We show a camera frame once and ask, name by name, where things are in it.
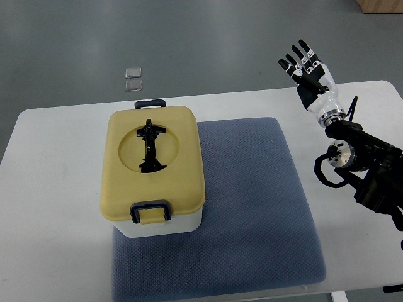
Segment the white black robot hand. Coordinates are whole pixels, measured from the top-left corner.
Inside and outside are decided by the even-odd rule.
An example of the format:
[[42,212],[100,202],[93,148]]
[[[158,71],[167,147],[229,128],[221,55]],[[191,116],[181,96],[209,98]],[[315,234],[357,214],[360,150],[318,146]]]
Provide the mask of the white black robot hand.
[[338,89],[327,65],[304,40],[298,44],[292,46],[296,59],[286,54],[278,63],[296,84],[303,107],[323,128],[345,119],[346,112],[338,101]]

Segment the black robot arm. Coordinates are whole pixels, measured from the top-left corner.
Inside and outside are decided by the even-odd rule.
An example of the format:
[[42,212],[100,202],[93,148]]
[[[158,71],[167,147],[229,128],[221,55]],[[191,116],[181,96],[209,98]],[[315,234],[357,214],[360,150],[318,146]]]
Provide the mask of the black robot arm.
[[334,189],[350,185],[358,204],[389,215],[402,231],[402,150],[352,121],[333,121],[325,133],[334,141],[315,160],[318,180]]

